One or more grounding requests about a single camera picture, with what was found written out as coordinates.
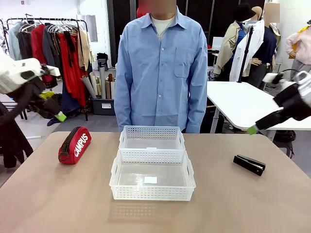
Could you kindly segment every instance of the pink sweater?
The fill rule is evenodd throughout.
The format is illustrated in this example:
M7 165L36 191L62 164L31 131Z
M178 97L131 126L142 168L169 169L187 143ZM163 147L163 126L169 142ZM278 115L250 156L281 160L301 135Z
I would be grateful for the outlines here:
M296 59L303 64L311 65L311 27L301 33L294 33L286 39L286 52L293 51L292 45L297 43Z

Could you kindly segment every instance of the stapler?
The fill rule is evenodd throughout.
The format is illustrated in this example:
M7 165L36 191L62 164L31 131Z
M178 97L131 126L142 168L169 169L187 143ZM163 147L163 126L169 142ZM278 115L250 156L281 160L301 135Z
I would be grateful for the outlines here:
M259 176L262 175L266 168L266 164L239 154L234 156L233 162Z

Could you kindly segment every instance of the tabletop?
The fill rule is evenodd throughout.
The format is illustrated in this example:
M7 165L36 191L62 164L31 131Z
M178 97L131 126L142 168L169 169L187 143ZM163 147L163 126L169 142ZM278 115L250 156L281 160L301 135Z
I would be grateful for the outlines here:
M190 202L113 200L119 133L91 133L78 162L58 162L51 134L0 188L1 233L310 233L311 183L262 135L185 134L197 184ZM267 164L261 177L233 163Z
M273 96L248 83L207 82L207 97L233 126L247 130L256 121L280 109ZM269 130L311 130L311 117L303 121L289 119Z

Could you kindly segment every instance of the white undershirt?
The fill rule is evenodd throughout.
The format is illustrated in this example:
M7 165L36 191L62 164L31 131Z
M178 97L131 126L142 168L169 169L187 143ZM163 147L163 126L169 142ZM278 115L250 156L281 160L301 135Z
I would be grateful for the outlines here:
M162 41L162 38L165 34L165 30L171 26L174 22L174 18L170 18L170 19L167 19L167 20L158 20L158 19L155 19L151 16L151 20L152 22L154 23L155 27L156 27L156 31L157 31L157 34L160 36L160 41Z

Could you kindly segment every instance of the brown table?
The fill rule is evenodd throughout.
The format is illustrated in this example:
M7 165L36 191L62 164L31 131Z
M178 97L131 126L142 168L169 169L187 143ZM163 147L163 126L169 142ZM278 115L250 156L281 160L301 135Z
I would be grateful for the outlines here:
M53 133L0 189L1 233L310 233L311 182L268 138L186 134L197 188L190 202L114 201L119 133L92 133L75 166L58 163ZM262 177L232 163L267 164Z

